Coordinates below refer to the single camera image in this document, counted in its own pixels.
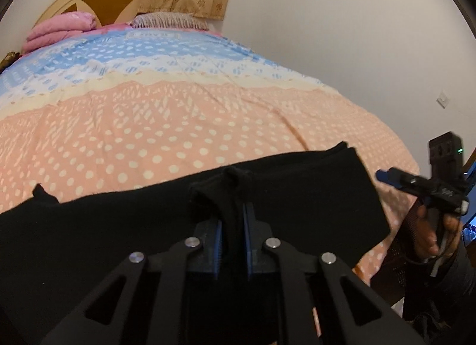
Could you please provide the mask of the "right hand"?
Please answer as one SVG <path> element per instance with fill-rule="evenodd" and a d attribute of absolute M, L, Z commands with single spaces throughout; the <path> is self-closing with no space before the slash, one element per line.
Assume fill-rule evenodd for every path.
<path fill-rule="evenodd" d="M 436 233 L 430 226 L 427 209 L 424 205 L 417 208 L 414 244 L 416 255 L 422 260 L 429 260 L 439 255 L 449 258 L 458 248 L 461 239 L 461 222 L 450 214 L 446 214 L 443 221 L 447 233 L 447 241 L 444 252 L 440 254 L 441 248 L 437 243 Z"/>

